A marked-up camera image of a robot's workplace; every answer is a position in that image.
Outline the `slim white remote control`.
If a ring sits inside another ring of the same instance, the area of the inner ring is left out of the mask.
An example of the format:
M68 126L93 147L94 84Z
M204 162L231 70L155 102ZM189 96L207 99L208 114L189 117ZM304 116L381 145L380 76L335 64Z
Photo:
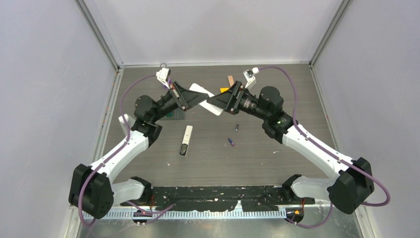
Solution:
M193 131L192 125L187 125L182 139L179 155L185 157L188 151L191 134Z

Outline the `large white remote control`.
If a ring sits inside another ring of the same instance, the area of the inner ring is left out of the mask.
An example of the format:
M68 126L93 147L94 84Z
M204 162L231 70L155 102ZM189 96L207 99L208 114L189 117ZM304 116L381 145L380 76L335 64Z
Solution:
M190 88L189 88L189 89L190 89L190 90L192 90L192 91L196 91L196 92L200 92L200 93L205 93L205 94L207 94L209 97L213 97L213 96L214 96L214 94L213 94L213 93L211 93L210 91L206 90L204 87L202 87L202 86L200 86L200 85L198 85L198 84L196 84L196 83L193 83L193 84L190 86ZM213 114L214 114L214 115L216 115L216 116L221 115L221 114L222 114L222 112L223 112L223 109L221 109L221 108L219 108L219 107L217 107L217 106L214 106L214 105L212 105L212 104L208 103L206 100L204 100L204 101L200 102L200 103L199 103L199 105L200 105L201 107L203 107L204 109L206 109L207 111L209 111L209 112L213 113Z

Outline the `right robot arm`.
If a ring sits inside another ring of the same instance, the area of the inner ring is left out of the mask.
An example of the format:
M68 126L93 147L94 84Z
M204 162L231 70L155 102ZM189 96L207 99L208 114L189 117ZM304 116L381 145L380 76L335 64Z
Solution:
M236 115L245 112L263 120L266 135L283 144L320 168L326 178L291 176L284 184L283 198L296 203L304 197L327 200L345 214L352 214L374 192L369 161L345 156L310 134L283 110L279 90L266 86L259 96L252 95L236 82L227 91L210 97L207 102Z

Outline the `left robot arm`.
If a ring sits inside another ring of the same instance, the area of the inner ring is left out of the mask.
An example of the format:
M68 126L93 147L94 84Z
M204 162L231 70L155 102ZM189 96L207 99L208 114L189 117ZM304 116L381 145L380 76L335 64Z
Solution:
M186 89L178 82L169 85L168 92L155 101L142 95L135 101L134 122L125 115L122 125L125 138L105 156L90 165L78 165L73 172L69 203L78 208L80 216L87 213L94 219L103 218L112 206L136 201L147 205L152 198L151 184L139 177L114 183L119 173L140 153L158 139L162 126L157 121L170 112L188 110L212 97L205 89Z

